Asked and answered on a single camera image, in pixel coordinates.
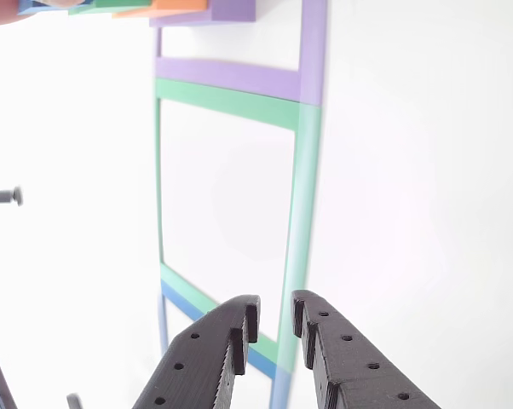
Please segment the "person's hand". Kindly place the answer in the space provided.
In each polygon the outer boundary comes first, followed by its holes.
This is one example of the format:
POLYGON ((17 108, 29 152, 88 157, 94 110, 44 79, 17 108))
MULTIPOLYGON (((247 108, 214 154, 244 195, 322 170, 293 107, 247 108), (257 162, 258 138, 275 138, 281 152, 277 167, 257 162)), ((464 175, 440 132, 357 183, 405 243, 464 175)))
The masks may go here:
MULTIPOLYGON (((42 4, 47 6, 56 7, 59 9, 69 9, 74 6, 82 4, 83 0, 47 0, 41 1, 42 4)), ((20 20, 29 18, 29 14, 18 15, 19 2, 15 0, 0 0, 0 26, 13 24, 20 20)))

